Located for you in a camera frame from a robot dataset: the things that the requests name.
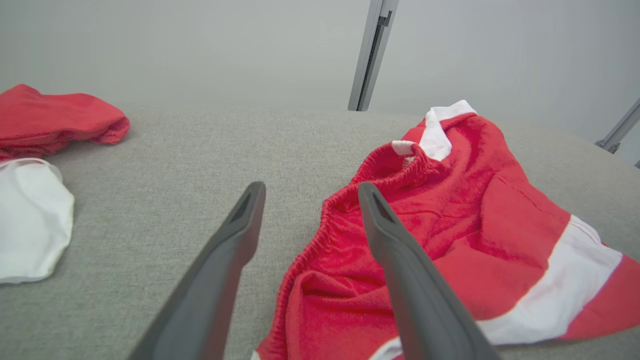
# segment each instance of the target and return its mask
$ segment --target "face mask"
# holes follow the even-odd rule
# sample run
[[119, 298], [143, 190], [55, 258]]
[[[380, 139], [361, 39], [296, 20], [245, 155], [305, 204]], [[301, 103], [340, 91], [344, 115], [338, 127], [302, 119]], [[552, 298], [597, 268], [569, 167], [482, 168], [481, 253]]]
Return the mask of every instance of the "face mask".
[[69, 245], [74, 196], [48, 162], [0, 163], [0, 283], [45, 279]]

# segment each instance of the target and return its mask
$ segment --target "gray fabric surface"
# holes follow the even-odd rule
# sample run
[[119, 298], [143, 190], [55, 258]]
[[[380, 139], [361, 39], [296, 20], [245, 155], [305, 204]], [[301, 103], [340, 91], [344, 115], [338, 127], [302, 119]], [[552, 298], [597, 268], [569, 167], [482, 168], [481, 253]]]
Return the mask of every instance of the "gray fabric surface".
[[[258, 250], [244, 268], [226, 359], [249, 359], [271, 327], [282, 276], [319, 225], [322, 201], [377, 146], [421, 119], [123, 106], [116, 146], [47, 158], [76, 196], [70, 247], [52, 277], [0, 286], [0, 359], [124, 359], [245, 186], [267, 185]], [[499, 124], [532, 184], [640, 259], [640, 172], [574, 136]], [[504, 359], [637, 358], [640, 328], [501, 348]]]

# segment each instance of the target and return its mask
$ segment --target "gray wall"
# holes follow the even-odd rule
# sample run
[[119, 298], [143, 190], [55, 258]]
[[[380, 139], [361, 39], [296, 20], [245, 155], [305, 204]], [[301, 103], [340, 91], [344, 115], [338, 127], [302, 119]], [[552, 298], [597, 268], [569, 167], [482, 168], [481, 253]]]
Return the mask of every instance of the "gray wall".
[[0, 88], [346, 108], [369, 0], [1, 0]]
[[640, 97], [639, 19], [638, 0], [401, 0], [369, 110], [466, 99], [596, 142]]

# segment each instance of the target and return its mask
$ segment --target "red garment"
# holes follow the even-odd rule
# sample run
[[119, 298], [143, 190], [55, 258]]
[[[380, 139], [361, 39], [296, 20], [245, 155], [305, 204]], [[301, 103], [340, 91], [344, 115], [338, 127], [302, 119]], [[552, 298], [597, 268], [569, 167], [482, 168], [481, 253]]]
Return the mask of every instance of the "red garment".
[[252, 359], [401, 354], [358, 184], [379, 189], [495, 345], [603, 336], [640, 323], [640, 265], [531, 186], [500, 130], [465, 102], [433, 108], [324, 202]]
[[0, 161], [52, 155], [72, 140], [117, 143], [128, 130], [122, 111], [91, 95], [42, 95], [27, 85], [0, 94]]

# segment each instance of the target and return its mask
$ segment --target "white stripe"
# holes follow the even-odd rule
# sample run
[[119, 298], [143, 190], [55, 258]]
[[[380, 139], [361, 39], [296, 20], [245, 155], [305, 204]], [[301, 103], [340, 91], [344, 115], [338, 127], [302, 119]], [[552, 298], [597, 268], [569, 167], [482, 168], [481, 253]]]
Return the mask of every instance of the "white stripe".
[[[466, 113], [476, 113], [466, 100], [460, 100], [451, 106], [437, 106], [427, 112], [427, 115], [424, 116], [426, 128], [422, 132], [422, 138], [418, 145], [428, 157], [442, 161], [449, 156], [451, 142], [444, 133], [440, 122]], [[391, 145], [398, 155], [403, 156], [410, 154], [410, 143], [407, 141], [393, 141]]]
[[478, 321], [494, 345], [535, 343], [562, 336], [622, 260], [598, 233], [572, 215], [542, 278], [502, 316]]

